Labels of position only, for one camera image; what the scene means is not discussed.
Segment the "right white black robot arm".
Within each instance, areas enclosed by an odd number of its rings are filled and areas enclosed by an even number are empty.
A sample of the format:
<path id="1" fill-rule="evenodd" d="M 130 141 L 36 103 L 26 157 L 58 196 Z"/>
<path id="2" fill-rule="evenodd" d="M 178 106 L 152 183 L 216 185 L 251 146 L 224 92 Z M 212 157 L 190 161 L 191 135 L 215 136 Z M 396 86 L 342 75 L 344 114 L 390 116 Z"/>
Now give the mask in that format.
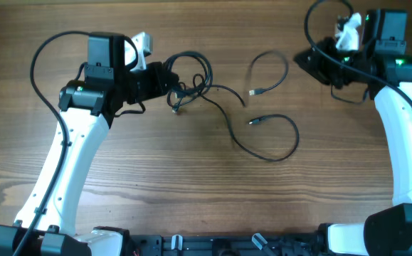
<path id="1" fill-rule="evenodd" d="M 412 255 L 412 55 L 404 10 L 371 9 L 339 18 L 336 32 L 295 62 L 332 89 L 366 84 L 384 126 L 393 175 L 392 205 L 363 223 L 319 227 L 318 255 Z"/>

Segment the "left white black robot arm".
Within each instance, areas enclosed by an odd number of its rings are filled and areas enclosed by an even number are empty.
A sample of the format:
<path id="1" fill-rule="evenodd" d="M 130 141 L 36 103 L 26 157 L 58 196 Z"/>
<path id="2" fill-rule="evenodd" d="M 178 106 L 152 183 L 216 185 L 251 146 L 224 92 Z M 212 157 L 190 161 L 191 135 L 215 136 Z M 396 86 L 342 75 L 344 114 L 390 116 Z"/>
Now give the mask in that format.
<path id="1" fill-rule="evenodd" d="M 0 255 L 138 255 L 124 228 L 75 230 L 80 195 L 93 158 L 123 106 L 166 95 L 178 76 L 148 63 L 152 37 L 92 32 L 88 59 L 63 87 L 56 135 L 36 185 L 11 225 L 0 225 Z"/>

